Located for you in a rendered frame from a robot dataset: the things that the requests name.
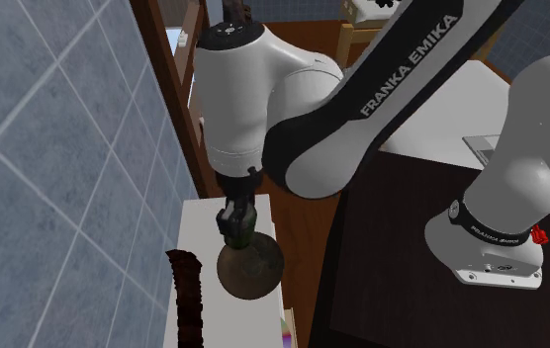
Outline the white counter with sink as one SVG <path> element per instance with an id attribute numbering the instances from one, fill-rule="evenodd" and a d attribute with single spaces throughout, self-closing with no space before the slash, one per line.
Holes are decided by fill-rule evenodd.
<path id="1" fill-rule="evenodd" d="M 498 136 L 487 167 L 465 193 L 474 218 L 517 233 L 550 213 L 550 56 L 510 84 L 477 61 L 464 64 L 386 142 L 388 152 L 476 168 L 469 135 Z"/>

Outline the white toilet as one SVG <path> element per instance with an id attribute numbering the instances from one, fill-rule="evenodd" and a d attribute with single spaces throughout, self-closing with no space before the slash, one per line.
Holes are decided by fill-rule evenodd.
<path id="1" fill-rule="evenodd" d="M 224 237 L 216 216 L 228 200 L 212 198 L 184 203 L 177 247 L 190 251 L 202 263 L 202 319 L 204 348 L 284 348 L 281 318 L 284 313 L 280 284 L 267 296 L 253 301 L 230 295 L 217 275 L 217 260 Z M 269 196 L 255 197 L 255 229 L 276 240 Z M 163 348 L 178 348 L 177 306 L 174 282 L 170 294 Z"/>

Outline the brown wooden door frame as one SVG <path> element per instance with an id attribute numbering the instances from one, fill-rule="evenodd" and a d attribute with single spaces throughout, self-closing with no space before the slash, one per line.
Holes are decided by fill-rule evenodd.
<path id="1" fill-rule="evenodd" d="M 158 1 L 129 1 L 197 194 L 202 199 L 220 197 L 223 193 L 201 138 L 197 100 L 190 96 L 195 43 L 209 27 L 206 0 L 188 3 L 182 29 L 189 41 L 176 53 L 171 51 Z"/>

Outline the dark robot stand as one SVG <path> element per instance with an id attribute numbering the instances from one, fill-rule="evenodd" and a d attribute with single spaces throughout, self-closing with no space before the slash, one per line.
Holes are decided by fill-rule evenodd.
<path id="1" fill-rule="evenodd" d="M 425 243 L 426 223 L 476 176 L 375 155 L 340 196 L 309 348 L 550 348 L 550 215 L 536 290 L 465 285 Z"/>

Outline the brown round vase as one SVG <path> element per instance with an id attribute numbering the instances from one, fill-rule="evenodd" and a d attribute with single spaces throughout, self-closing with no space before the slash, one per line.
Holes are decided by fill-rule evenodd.
<path id="1" fill-rule="evenodd" d="M 246 208 L 240 239 L 224 238 L 217 260 L 217 275 L 232 296 L 247 301 L 261 299 L 280 284 L 285 258 L 277 241 L 255 229 L 257 212 Z"/>

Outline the light wooden chair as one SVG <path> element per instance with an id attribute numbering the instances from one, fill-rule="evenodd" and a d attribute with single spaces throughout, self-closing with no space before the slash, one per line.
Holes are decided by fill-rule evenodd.
<path id="1" fill-rule="evenodd" d="M 340 26 L 335 61 L 348 66 L 350 47 L 368 44 L 389 22 L 401 0 L 379 5 L 376 0 L 341 0 L 340 12 L 345 22 Z"/>

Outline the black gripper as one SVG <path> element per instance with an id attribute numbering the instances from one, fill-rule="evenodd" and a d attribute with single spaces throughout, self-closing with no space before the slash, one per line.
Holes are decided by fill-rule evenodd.
<path id="1" fill-rule="evenodd" d="M 216 216 L 219 232 L 224 238 L 240 239 L 246 208 L 255 204 L 255 192 L 262 184 L 262 171 L 251 166 L 243 177 L 217 172 L 216 180 L 228 200 Z"/>

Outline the dark brown ribbed column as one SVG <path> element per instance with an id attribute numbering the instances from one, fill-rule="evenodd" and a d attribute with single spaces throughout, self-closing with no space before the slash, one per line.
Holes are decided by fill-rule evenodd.
<path id="1" fill-rule="evenodd" d="M 202 319 L 202 263 L 190 251 L 165 252 L 173 273 L 177 306 L 178 348 L 204 348 Z"/>

